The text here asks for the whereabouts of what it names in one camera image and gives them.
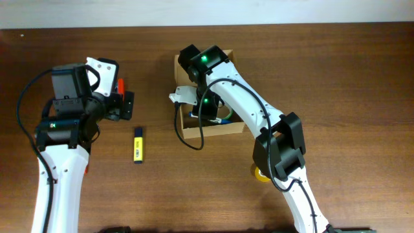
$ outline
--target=tabletop surface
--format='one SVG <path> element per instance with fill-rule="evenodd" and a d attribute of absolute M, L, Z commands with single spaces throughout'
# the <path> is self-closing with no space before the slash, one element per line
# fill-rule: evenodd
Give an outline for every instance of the tabletop surface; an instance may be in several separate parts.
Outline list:
<path fill-rule="evenodd" d="M 207 137 L 202 151 L 176 137 L 173 57 L 192 43 L 233 49 L 243 78 L 301 118 L 310 187 L 330 224 L 412 232 L 413 38 L 414 23 L 0 31 L 0 232 L 30 231 L 38 189 L 38 162 L 16 122 L 18 95 L 41 71 L 87 56 L 116 60 L 135 104 L 130 121 L 100 122 L 79 232 L 291 228 L 283 194 L 252 175 L 247 128 Z M 30 132 L 51 97 L 49 77 L 25 96 L 21 118 Z M 143 164 L 133 163 L 137 126 Z"/>

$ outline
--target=wall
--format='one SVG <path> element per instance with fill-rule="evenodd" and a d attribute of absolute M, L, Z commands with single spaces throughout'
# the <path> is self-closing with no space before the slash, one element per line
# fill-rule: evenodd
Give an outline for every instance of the wall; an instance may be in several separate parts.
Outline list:
<path fill-rule="evenodd" d="M 414 21 L 413 0 L 1 0 L 0 28 Z"/>

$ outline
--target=green light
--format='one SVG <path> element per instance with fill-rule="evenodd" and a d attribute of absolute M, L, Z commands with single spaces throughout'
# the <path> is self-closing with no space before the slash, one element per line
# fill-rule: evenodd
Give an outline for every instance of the green light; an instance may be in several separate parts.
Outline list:
<path fill-rule="evenodd" d="M 206 62 L 207 60 L 208 60 L 208 59 L 207 59 L 206 55 L 201 56 L 201 61 L 202 61 L 202 62 Z"/>

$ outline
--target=cardboard box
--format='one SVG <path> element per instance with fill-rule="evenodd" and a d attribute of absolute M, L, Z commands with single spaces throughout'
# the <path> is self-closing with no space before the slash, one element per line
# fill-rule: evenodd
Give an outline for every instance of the cardboard box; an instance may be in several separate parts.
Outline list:
<path fill-rule="evenodd" d="M 227 54 L 229 59 L 234 63 L 237 68 L 237 62 L 235 60 L 235 56 L 232 50 L 224 50 L 224 53 Z M 177 86 L 189 85 L 196 87 L 197 84 L 190 81 L 188 78 L 188 74 L 184 69 L 180 66 L 178 62 L 179 55 L 175 55 L 174 59 L 174 71 L 175 71 L 175 83 Z M 199 120 L 198 118 L 193 118 L 189 116 L 189 112 L 193 109 L 192 105 L 189 104 L 182 104 L 180 106 L 180 128 L 182 132 L 182 136 L 184 139 L 192 139 L 200 137 L 200 129 L 199 129 Z M 229 110 L 227 107 L 219 108 L 219 112 L 217 117 L 224 118 L 229 114 Z M 230 124 L 223 124 L 223 125 L 214 125 L 213 123 L 209 123 L 203 120 L 203 127 L 202 132 L 204 133 L 205 137 L 208 136 L 216 136 L 216 135 L 226 135 L 231 133 L 241 133 L 245 127 L 245 123 L 241 120 L 241 118 L 237 115 L 236 112 L 233 113 L 232 117 L 229 119 L 233 123 Z"/>

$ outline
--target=black cap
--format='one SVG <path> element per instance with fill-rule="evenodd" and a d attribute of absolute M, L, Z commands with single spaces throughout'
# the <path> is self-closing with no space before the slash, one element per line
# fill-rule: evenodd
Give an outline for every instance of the black cap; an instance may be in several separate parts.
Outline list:
<path fill-rule="evenodd" d="M 134 137 L 142 137 L 142 128 L 141 127 L 135 128 L 135 136 Z"/>

